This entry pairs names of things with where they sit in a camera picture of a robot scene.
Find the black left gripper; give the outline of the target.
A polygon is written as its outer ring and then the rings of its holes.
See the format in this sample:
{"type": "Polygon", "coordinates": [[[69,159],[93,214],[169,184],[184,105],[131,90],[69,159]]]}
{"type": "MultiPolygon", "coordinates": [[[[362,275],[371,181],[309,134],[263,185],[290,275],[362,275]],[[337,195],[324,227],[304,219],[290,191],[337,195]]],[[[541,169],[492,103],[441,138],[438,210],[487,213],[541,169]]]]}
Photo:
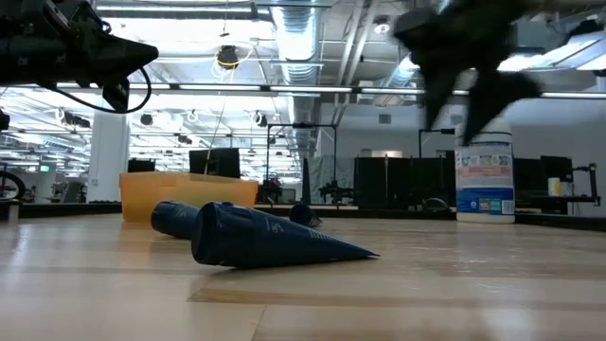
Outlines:
{"type": "Polygon", "coordinates": [[[87,1],[29,1],[27,20],[34,39],[27,81],[43,85],[74,81],[84,87],[101,86],[101,77],[120,81],[102,86],[103,99],[120,114],[129,109],[126,78],[159,56],[153,45],[114,35],[102,34],[96,42],[101,21],[87,1]]]}

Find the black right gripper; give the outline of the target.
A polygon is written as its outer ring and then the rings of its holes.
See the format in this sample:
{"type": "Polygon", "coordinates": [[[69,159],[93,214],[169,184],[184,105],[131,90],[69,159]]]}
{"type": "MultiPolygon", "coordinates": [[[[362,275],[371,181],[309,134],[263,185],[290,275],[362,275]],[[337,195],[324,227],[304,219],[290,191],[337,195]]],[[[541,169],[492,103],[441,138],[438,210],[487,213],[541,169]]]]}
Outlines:
{"type": "MultiPolygon", "coordinates": [[[[408,49],[423,76],[425,129],[434,127],[460,71],[496,69],[512,53],[513,23],[530,9],[525,0],[461,0],[398,17],[393,37],[408,49]]],[[[463,144],[470,145],[511,103],[542,93],[540,84],[524,73],[480,73],[469,90],[463,144]]]]}

